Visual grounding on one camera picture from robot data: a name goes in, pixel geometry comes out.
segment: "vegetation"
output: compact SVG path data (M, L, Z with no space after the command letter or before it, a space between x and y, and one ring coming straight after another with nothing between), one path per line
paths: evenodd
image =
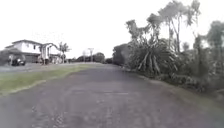
M80 56L76 59L77 62L98 62L103 63L105 61L105 56L103 53L98 52L93 56Z
M200 35L197 31L200 14L198 0L191 5L172 1L157 14L152 13L145 27L138 27L135 20L127 21L131 41L114 47L113 63L200 92L223 88L224 23L214 21L208 34ZM168 39L160 36L162 24L168 28ZM181 42L181 24L192 30L193 49L189 49L187 42Z
M5 94L30 88L44 80L65 76L87 67L87 65L66 66L44 71L0 74L0 93Z
M65 56L65 52L68 52L70 49L69 49L69 47L68 47L68 45L67 45L67 43L60 43L59 44L59 50L62 52L62 54L61 54L61 58L62 58L62 61L63 61L63 63L65 62L65 59L66 59L66 56Z

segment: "lawn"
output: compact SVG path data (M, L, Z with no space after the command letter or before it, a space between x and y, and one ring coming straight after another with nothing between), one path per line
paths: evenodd
M27 89L46 80L63 77L86 68L88 65L73 65L45 71L0 74L0 94Z

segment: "overcast sky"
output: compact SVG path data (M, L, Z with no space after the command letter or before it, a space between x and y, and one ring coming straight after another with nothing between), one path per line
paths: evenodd
M11 42L27 39L40 43L68 43L67 56L78 57L94 48L106 57L115 45L130 41L125 22L135 19L138 26L164 7L169 0L1 0L0 49ZM182 0L186 5L191 0ZM199 31L206 34L213 20L224 20L221 0L200 0ZM181 40L192 42L190 30L181 29Z

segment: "asphalt road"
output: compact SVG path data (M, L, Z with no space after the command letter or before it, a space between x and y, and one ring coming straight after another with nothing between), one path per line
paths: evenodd
M1 128L223 128L222 123L162 86L109 65L0 97Z

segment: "car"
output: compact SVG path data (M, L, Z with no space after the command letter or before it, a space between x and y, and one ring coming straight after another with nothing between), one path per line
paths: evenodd
M10 60L11 66L25 66L26 65L26 59L24 55L14 55L12 59Z

